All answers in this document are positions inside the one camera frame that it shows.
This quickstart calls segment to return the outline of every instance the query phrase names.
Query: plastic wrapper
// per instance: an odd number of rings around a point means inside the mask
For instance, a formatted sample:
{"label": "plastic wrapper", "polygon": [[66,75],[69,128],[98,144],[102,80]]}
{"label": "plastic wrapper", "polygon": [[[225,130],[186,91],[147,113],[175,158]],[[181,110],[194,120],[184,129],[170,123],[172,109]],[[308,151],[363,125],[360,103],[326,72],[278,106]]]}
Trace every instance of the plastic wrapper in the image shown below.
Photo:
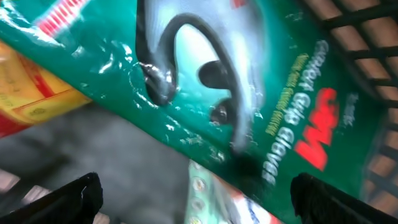
{"label": "plastic wrapper", "polygon": [[0,42],[0,138],[90,100]]}
{"label": "plastic wrapper", "polygon": [[286,223],[301,172],[360,199],[385,108],[294,1],[3,0],[0,38]]}
{"label": "plastic wrapper", "polygon": [[282,224],[196,162],[191,161],[189,175],[186,224]]}

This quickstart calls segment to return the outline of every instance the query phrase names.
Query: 3m logo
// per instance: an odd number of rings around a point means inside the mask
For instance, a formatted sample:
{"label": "3m logo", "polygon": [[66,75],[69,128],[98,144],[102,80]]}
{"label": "3m logo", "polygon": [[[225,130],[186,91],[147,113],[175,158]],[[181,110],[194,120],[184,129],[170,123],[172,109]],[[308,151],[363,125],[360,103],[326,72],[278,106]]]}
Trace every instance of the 3m logo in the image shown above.
{"label": "3m logo", "polygon": [[37,27],[45,34],[53,37],[60,30],[70,27],[89,1],[60,0],[38,21]]}
{"label": "3m logo", "polygon": [[337,92],[332,88],[319,91],[316,107],[309,117],[312,125],[305,127],[305,140],[299,140],[294,149],[320,171],[323,171],[328,163],[328,154],[323,145],[331,145],[333,130],[338,124],[339,104],[336,99]]}
{"label": "3m logo", "polygon": [[232,6],[234,9],[242,7],[246,4],[246,0],[232,0]]}

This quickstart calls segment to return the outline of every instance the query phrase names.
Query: yellow package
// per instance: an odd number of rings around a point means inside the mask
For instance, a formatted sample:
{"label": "yellow package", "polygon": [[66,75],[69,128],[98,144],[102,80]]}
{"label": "yellow package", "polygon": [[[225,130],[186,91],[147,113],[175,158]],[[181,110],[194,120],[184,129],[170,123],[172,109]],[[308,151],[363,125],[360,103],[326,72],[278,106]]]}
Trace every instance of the yellow package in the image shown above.
{"label": "yellow package", "polygon": [[0,138],[91,100],[0,42]]}

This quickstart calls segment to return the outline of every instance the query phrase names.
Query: gray floor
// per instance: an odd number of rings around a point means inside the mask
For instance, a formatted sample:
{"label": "gray floor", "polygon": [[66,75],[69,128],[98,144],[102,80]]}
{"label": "gray floor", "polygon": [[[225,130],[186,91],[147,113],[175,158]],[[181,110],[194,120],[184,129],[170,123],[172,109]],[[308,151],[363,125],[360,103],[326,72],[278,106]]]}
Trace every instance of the gray floor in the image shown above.
{"label": "gray floor", "polygon": [[187,167],[188,159],[96,105],[0,140],[0,168],[48,189],[97,172],[101,212],[128,224],[181,223]]}

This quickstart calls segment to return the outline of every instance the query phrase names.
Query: green plastic package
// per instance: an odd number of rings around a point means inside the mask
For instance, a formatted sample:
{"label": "green plastic package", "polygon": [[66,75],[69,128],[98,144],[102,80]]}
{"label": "green plastic package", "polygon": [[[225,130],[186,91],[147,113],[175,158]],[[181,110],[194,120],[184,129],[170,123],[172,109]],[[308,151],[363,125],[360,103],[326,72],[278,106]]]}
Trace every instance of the green plastic package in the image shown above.
{"label": "green plastic package", "polygon": [[365,197],[386,110],[294,1],[2,0],[0,39],[283,222],[301,172]]}

